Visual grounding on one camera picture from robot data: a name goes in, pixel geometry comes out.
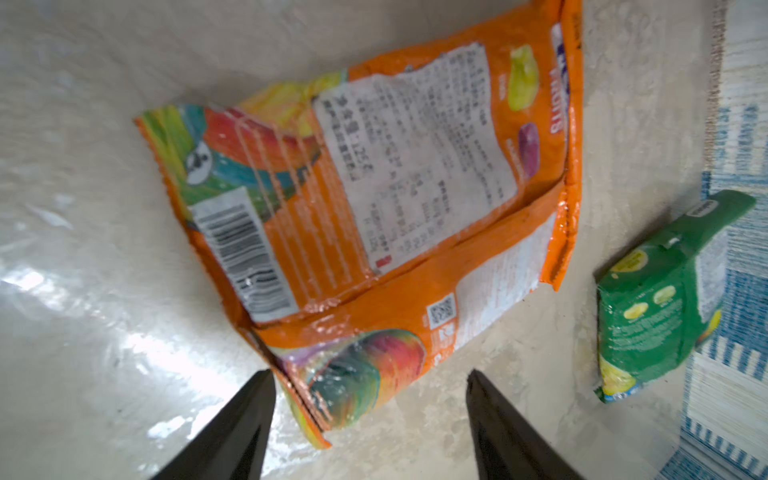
plastic packaging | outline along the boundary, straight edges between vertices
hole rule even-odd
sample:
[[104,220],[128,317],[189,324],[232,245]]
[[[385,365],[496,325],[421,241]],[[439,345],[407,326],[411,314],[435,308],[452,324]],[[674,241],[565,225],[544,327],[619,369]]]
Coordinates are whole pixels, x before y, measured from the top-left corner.
[[[227,315],[314,445],[539,280],[560,285],[581,200],[580,14],[536,1],[235,108],[136,119]],[[499,308],[463,316],[478,293],[462,278],[487,261],[504,268],[479,295]]]
[[720,324],[728,232],[755,199],[722,190],[619,260],[598,285],[603,402],[679,366]]

